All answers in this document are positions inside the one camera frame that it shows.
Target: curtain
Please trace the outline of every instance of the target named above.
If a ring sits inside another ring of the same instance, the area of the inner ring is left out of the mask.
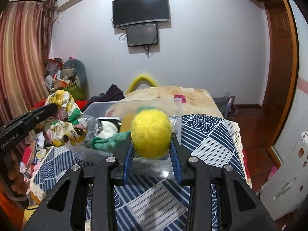
[[[42,43],[43,43],[43,59],[47,59],[50,52],[52,23],[56,10],[55,0],[46,0],[44,2],[42,16]]]
[[[8,3],[0,17],[0,117],[26,113],[48,96],[42,66],[44,3]]]

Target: blue patterned tablecloth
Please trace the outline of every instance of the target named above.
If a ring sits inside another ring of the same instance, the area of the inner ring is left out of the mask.
[[[182,116],[182,145],[193,156],[209,165],[231,164],[245,179],[234,144],[235,129],[231,121],[206,115]],[[33,179],[48,193],[73,164],[89,166],[65,148],[50,151]],[[114,187],[118,230],[184,230],[189,201],[189,187],[174,180],[131,175],[124,187]],[[88,197],[87,220],[90,220],[91,195]],[[217,230],[217,202],[212,185],[212,230]]]

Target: beige blanket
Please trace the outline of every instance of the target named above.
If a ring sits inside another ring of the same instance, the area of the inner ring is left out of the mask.
[[[125,95],[123,100],[173,99],[175,95],[183,95],[186,103],[182,103],[182,114],[206,114],[223,118],[209,92],[203,89],[181,87],[154,87],[135,90]]]

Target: wooden door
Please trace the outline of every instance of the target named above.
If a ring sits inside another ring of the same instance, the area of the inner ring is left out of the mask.
[[[272,127],[274,145],[287,119],[298,73],[295,23],[286,0],[264,2],[270,35],[270,65],[262,111]]]

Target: pile of clutter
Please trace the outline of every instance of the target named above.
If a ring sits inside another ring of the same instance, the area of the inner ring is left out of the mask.
[[[85,84],[87,82],[84,65],[79,60],[70,57],[63,63],[61,58],[46,60],[45,83],[49,94],[58,89],[68,91],[75,100],[85,97]]]
[[[25,139],[26,149],[20,162],[20,171],[24,175],[24,181],[28,185],[27,196],[30,200],[30,206],[36,205],[36,202],[30,196],[30,179],[36,174],[41,166],[41,161],[52,148],[52,145],[46,142],[44,133],[29,133]]]

